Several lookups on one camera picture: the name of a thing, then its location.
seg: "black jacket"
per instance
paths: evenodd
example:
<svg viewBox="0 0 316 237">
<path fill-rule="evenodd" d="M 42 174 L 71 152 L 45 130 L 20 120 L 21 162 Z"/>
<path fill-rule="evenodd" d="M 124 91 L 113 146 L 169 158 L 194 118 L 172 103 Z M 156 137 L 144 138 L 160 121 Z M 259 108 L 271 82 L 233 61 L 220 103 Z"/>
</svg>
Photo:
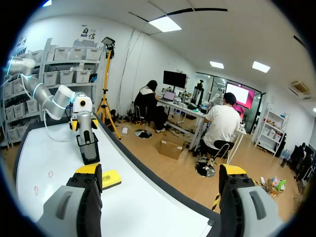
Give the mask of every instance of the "black jacket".
<svg viewBox="0 0 316 237">
<path fill-rule="evenodd" d="M 147 114 L 146 118 L 153 116 L 155 107 L 157 106 L 157 100 L 155 97 L 155 93 L 151 92 L 148 93 L 148 89 L 142 88 L 138 95 L 136 96 L 135 102 L 134 102 L 134 108 L 136 111 L 136 106 L 139 107 L 140 115 L 142 117 L 145 117 L 146 114 L 146 107 L 147 107 Z"/>
</svg>

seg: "black stool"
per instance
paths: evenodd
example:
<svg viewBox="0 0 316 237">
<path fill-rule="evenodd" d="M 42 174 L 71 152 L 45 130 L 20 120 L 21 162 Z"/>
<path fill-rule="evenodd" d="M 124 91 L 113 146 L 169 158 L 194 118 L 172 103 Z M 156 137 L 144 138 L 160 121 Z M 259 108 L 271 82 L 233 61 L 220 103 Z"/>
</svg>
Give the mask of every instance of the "black stool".
<svg viewBox="0 0 316 237">
<path fill-rule="evenodd" d="M 144 123 L 144 129 L 138 129 L 135 131 L 135 135 L 140 138 L 150 138 L 152 136 L 152 133 L 150 131 L 147 131 L 146 128 L 146 119 L 145 117 L 142 117 L 140 115 L 140 110 L 138 106 L 135 106 L 135 112 L 136 117 L 138 120 L 142 121 Z"/>
<path fill-rule="evenodd" d="M 215 169 L 214 167 L 211 165 L 211 161 L 220 157 L 223 158 L 224 155 L 227 153 L 227 151 L 231 150 L 234 147 L 234 143 L 233 142 L 226 142 L 226 141 L 222 141 L 222 140 L 217 140 L 214 142 L 214 147 L 216 147 L 217 149 L 219 149 L 219 151 L 214 155 L 211 154 L 211 158 L 209 159 L 208 162 L 197 162 L 196 163 L 196 172 L 199 173 L 201 176 L 203 177 L 213 177 L 215 175 Z"/>
</svg>

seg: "yellow tripod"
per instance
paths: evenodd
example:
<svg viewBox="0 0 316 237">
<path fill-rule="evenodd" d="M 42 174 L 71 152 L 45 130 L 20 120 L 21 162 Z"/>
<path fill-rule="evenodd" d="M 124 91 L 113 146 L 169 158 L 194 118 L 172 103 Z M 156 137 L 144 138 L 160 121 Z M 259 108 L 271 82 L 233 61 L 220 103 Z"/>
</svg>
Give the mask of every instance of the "yellow tripod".
<svg viewBox="0 0 316 237">
<path fill-rule="evenodd" d="M 111 62 L 111 53 L 112 53 L 112 50 L 109 50 L 109 53 L 108 53 L 108 60 L 107 60 L 107 66 L 106 66 L 106 70 L 105 70 L 105 79 L 104 79 L 104 87 L 103 87 L 103 98 L 101 99 L 101 102 L 99 104 L 99 107 L 98 107 L 98 110 L 97 110 L 97 114 L 99 115 L 100 112 L 102 111 L 102 122 L 105 123 L 105 118 L 109 118 L 111 123 L 107 126 L 110 126 L 112 125 L 117 137 L 119 139 L 121 139 L 120 137 L 120 134 L 117 130 L 117 128 L 115 127 L 115 124 L 112 120 L 112 115 L 110 113 L 111 111 L 111 108 L 110 108 L 110 105 L 108 103 L 108 100 L 106 98 L 106 93 L 108 91 L 107 89 L 107 86 L 108 86 L 108 78 L 109 78 L 109 68 L 110 68 L 110 62 Z"/>
</svg>

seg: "white t-shirt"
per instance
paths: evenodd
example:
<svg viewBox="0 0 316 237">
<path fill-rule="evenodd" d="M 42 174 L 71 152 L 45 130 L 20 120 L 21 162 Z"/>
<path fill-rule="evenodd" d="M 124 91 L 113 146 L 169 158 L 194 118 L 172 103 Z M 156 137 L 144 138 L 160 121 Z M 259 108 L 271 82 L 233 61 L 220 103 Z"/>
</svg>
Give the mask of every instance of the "white t-shirt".
<svg viewBox="0 0 316 237">
<path fill-rule="evenodd" d="M 217 149 L 214 147 L 216 140 L 229 142 L 240 126 L 240 115 L 233 107 L 227 105 L 215 105 L 205 117 L 211 124 L 203 140 L 213 149 Z"/>
</svg>

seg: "air conditioner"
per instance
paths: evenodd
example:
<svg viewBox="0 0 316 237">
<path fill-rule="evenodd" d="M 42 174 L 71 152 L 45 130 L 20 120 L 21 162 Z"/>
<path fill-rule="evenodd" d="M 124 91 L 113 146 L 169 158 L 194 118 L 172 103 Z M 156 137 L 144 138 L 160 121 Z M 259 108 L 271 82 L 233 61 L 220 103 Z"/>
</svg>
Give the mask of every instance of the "air conditioner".
<svg viewBox="0 0 316 237">
<path fill-rule="evenodd" d="M 310 89 L 301 81 L 296 80 L 292 82 L 288 87 L 288 91 L 296 98 L 301 100 L 310 100 L 312 98 Z"/>
</svg>

